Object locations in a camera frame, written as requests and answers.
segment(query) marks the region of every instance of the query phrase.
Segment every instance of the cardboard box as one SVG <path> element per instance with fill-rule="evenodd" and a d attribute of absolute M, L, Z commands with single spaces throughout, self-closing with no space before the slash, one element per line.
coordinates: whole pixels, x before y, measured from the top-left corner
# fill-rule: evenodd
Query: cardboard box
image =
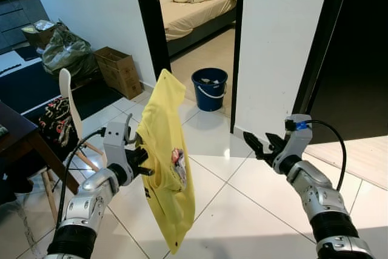
<path fill-rule="evenodd" d="M 22 28 L 22 32 L 30 45 L 45 49 L 54 34 L 55 28 L 56 25 L 47 30 L 37 30 L 35 25 L 28 25 Z"/>
<path fill-rule="evenodd" d="M 141 93 L 139 76 L 132 56 L 110 47 L 95 51 L 94 56 L 109 87 L 121 92 L 128 99 L 132 99 Z"/>

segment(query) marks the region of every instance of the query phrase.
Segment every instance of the blue tag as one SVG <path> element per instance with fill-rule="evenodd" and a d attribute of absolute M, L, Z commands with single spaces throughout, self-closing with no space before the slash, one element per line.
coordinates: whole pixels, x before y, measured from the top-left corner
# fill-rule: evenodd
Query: blue tag
<path fill-rule="evenodd" d="M 307 128 L 307 124 L 305 121 L 301 121 L 300 123 L 296 123 L 296 130 L 304 130 Z"/>

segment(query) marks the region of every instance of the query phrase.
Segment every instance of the yellow shirt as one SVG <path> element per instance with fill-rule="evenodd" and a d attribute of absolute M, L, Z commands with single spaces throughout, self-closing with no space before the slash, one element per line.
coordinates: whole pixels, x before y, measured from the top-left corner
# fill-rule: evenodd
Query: yellow shirt
<path fill-rule="evenodd" d="M 194 222 L 195 199 L 189 158 L 178 115 L 186 88 L 170 72 L 160 74 L 137 132 L 149 158 L 142 167 L 145 195 L 171 253 Z"/>

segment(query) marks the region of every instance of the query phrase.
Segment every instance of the green plastic bag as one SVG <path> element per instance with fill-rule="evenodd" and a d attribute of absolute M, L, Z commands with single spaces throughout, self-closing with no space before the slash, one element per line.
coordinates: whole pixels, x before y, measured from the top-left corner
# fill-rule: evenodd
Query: green plastic bag
<path fill-rule="evenodd" d="M 42 54 L 42 61 L 44 70 L 55 80 L 59 79 L 62 68 L 70 72 L 74 81 L 82 80 L 99 70 L 90 44 L 64 29 L 54 31 Z"/>

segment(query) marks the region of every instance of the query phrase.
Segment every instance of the bucket handle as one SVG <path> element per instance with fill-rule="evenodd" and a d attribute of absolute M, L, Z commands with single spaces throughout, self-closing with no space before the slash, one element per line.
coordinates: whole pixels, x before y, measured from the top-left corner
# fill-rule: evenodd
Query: bucket handle
<path fill-rule="evenodd" d="M 199 85 L 198 85 L 198 89 L 199 89 L 199 91 L 201 91 L 203 94 L 205 94 L 207 97 L 209 97 L 209 98 L 214 98 L 214 99 L 222 98 L 222 97 L 224 97 L 225 94 L 226 94 L 226 91 L 225 91 L 223 94 L 221 94 L 221 95 L 219 95 L 219 96 L 213 96 L 213 95 L 210 95 L 210 94 L 208 94 L 207 92 L 205 92 L 205 91 L 201 88 L 201 86 L 199 86 Z"/>

